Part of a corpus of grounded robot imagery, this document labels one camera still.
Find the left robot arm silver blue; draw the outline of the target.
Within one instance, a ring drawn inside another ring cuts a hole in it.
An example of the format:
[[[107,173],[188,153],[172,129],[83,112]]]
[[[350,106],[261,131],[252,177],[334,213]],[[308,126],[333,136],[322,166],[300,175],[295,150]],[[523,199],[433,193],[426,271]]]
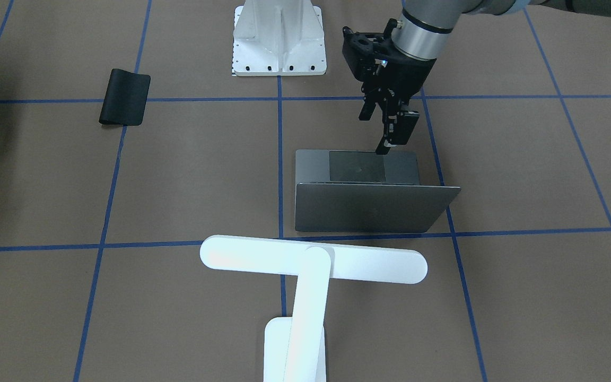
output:
[[[529,5],[611,18],[611,1],[405,1],[400,17],[381,32],[342,29],[342,54],[361,82],[359,120],[381,111],[383,133],[375,153],[406,145],[420,114],[409,101],[422,89],[461,15],[508,15]]]

